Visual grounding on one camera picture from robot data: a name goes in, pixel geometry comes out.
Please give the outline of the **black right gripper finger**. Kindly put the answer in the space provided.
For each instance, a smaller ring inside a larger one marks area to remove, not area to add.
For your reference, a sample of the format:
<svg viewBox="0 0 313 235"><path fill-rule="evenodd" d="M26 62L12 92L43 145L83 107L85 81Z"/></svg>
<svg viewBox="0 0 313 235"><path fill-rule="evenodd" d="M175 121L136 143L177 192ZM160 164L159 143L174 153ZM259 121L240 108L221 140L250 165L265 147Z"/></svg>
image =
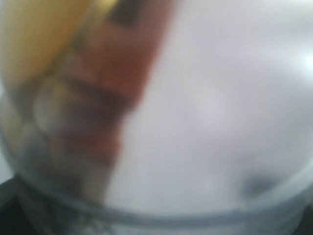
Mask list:
<svg viewBox="0 0 313 235"><path fill-rule="evenodd" d="M49 234L45 197L21 178L12 178L0 185L0 233Z"/></svg>

